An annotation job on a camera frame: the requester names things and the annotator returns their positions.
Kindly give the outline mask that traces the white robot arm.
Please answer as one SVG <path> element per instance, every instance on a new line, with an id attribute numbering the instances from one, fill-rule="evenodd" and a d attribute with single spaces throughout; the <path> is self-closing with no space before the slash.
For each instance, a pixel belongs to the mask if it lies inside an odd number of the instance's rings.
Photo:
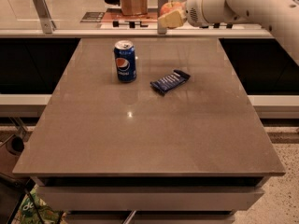
<path id="1" fill-rule="evenodd" d="M 222 22 L 261 25 L 299 64 L 299 5 L 293 0 L 186 0 L 158 18 L 163 28 Z"/>

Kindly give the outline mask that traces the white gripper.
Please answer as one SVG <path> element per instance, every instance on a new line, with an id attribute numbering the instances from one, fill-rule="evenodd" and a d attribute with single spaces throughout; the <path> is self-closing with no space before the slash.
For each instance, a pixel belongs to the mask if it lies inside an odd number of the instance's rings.
<path id="1" fill-rule="evenodd" d="M 194 27 L 228 21 L 225 0 L 187 0 L 185 11 L 186 15 L 183 10 L 172 10 L 160 16 L 158 23 L 163 28 L 174 29 L 183 26 L 186 20 Z"/>

